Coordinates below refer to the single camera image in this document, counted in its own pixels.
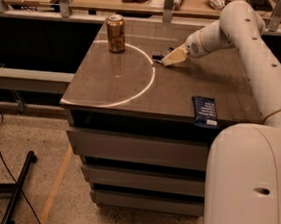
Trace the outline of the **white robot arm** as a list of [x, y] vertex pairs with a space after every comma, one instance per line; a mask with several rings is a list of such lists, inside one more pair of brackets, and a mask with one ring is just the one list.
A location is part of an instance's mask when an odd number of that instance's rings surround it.
[[163, 65], [235, 46], [262, 117], [222, 130], [209, 150], [203, 224], [281, 224], [281, 63], [263, 42], [264, 20], [242, 0], [166, 55]]

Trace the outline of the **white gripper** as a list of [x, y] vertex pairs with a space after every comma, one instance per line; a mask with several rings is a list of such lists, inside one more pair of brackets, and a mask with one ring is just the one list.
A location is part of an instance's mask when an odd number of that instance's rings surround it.
[[191, 58], [202, 58], [209, 54], [211, 43], [206, 39], [201, 32], [196, 31], [187, 37], [185, 45], [182, 44], [176, 49], [168, 48], [162, 53], [163, 66], [171, 66], [187, 59], [187, 54]]

